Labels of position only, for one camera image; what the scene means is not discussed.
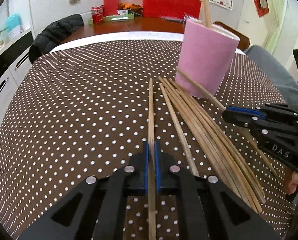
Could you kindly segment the right hand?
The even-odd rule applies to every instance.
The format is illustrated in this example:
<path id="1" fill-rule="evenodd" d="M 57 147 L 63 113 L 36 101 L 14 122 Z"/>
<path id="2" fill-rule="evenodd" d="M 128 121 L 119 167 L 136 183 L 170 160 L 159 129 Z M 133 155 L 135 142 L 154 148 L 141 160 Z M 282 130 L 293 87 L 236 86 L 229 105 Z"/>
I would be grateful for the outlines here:
<path id="1" fill-rule="evenodd" d="M 293 194 L 298 187 L 298 173 L 292 171 L 287 166 L 284 167 L 283 186 L 286 194 Z"/>

